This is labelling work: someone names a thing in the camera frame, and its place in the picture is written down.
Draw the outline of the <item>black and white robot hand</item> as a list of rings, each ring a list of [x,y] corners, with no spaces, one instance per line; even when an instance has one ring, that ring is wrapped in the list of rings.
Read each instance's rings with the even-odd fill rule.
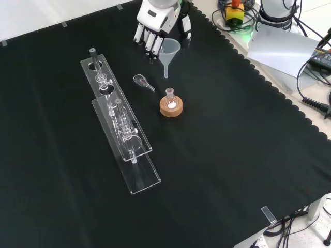
[[[134,42],[144,45],[151,58],[159,56],[166,35],[175,25],[183,38],[191,39],[190,1],[142,1],[137,15]]]

